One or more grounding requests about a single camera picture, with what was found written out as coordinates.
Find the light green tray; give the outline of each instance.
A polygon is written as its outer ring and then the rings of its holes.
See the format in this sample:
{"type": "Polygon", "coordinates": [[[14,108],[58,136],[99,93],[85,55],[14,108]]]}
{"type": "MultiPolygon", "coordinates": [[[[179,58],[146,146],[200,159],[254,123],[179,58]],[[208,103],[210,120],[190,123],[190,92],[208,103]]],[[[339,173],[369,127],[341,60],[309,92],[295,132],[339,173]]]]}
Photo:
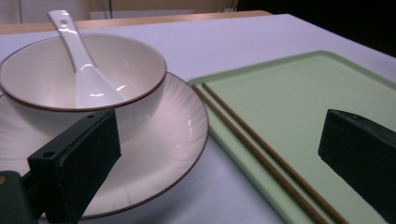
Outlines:
{"type": "MultiPolygon", "coordinates": [[[[395,83],[328,51],[198,77],[189,83],[203,92],[201,84],[207,84],[347,221],[385,223],[320,159],[318,145],[329,108],[361,115],[395,131],[395,83]]],[[[207,111],[210,132],[285,221],[309,223],[309,217],[219,117],[209,107],[207,111]]],[[[303,191],[300,193],[310,200],[303,191]]]]}

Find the bowl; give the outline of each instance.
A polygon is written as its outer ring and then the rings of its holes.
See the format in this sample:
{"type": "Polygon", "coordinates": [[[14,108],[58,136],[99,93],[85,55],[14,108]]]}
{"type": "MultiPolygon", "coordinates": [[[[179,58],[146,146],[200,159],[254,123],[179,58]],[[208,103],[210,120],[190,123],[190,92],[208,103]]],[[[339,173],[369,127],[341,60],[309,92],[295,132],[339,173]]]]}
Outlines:
{"type": "Polygon", "coordinates": [[[60,37],[36,42],[8,56],[0,66],[0,86],[21,106],[27,120],[43,119],[43,133],[59,133],[93,111],[115,108],[120,140],[155,113],[166,75],[163,56],[153,47],[118,35],[81,35],[92,59],[126,97],[124,102],[77,108],[73,64],[60,37]]]}

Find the spoon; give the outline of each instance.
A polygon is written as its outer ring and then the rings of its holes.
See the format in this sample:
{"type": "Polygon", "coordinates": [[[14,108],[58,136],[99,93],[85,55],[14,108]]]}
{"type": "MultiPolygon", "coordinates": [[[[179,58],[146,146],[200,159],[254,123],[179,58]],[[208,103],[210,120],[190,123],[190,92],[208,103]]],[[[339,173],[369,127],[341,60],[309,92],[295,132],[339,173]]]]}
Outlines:
{"type": "Polygon", "coordinates": [[[58,30],[74,66],[77,108],[95,108],[125,102],[125,96],[117,91],[92,60],[70,14],[66,10],[52,10],[47,15],[58,30]]]}

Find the chopstick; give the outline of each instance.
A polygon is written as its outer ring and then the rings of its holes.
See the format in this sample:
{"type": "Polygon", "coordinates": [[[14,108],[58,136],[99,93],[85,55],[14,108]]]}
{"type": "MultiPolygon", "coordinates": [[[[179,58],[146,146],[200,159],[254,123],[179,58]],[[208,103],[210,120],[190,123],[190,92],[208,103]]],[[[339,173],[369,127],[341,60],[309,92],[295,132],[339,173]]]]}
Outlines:
{"type": "MultiPolygon", "coordinates": [[[[309,197],[336,223],[347,223],[347,221],[329,205],[306,181],[300,177],[277,153],[269,146],[244,120],[242,120],[212,89],[203,83],[204,89],[222,106],[222,108],[262,147],[268,155],[291,177],[297,185],[305,191],[309,197]]],[[[250,149],[256,156],[256,148],[250,149]]]]}
{"type": "Polygon", "coordinates": [[[192,86],[197,94],[206,104],[216,113],[223,123],[235,134],[238,140],[249,149],[253,156],[258,160],[261,166],[276,180],[276,182],[285,190],[289,196],[302,208],[309,218],[315,223],[327,223],[326,220],[313,208],[306,199],[304,199],[298,191],[286,180],[285,177],[260,153],[260,151],[250,143],[246,137],[227,119],[221,111],[208,99],[197,86],[192,86]]]}

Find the white table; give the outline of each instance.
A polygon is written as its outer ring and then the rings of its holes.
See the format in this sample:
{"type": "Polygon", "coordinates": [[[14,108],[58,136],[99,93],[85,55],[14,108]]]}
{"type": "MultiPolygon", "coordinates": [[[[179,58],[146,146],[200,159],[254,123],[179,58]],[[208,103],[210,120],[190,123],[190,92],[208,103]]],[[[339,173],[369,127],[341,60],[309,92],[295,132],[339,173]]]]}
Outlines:
{"type": "MultiPolygon", "coordinates": [[[[291,15],[85,29],[124,35],[159,50],[168,71],[190,80],[218,71],[323,49],[396,81],[396,58],[291,15]]],[[[0,61],[56,32],[0,35],[0,61]]],[[[282,223],[212,137],[191,172],[135,209],[81,223],[282,223]]]]}

